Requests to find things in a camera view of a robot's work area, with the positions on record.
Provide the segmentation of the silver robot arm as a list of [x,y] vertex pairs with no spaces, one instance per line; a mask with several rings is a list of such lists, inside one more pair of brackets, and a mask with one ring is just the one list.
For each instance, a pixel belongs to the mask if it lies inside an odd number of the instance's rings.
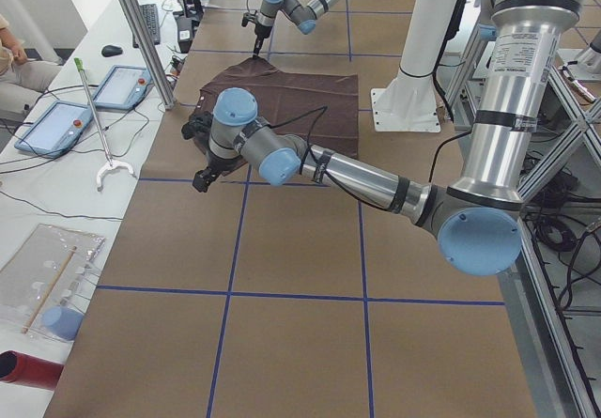
[[416,1],[398,71],[371,92],[356,144],[342,139],[348,112],[315,91],[285,111],[274,86],[255,86],[251,77],[213,89],[183,124],[183,137],[208,162],[193,186],[206,191],[243,165],[273,186],[305,177],[407,217],[460,271],[508,269],[521,250],[520,171],[560,38],[577,24],[584,0],[480,0],[476,31],[494,46],[468,151],[432,180],[430,159],[452,124],[439,120],[431,77],[456,1]]
[[340,0],[310,0],[303,5],[299,0],[262,0],[258,10],[243,14],[241,25],[254,25],[253,59],[259,57],[263,42],[270,37],[277,15],[281,12],[303,35],[316,28],[317,20]]

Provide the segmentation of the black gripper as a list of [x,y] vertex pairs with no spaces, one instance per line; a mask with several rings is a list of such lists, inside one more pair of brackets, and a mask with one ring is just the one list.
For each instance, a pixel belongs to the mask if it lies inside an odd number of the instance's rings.
[[234,159],[224,159],[212,153],[207,153],[207,162],[207,167],[197,171],[193,178],[193,187],[199,193],[206,193],[218,177],[230,174],[235,167]]
[[253,58],[258,58],[263,53],[261,47],[263,46],[264,40],[268,39],[270,37],[270,28],[263,24],[257,23],[254,26],[254,33],[255,33],[255,42],[254,42],[254,49],[253,49]]

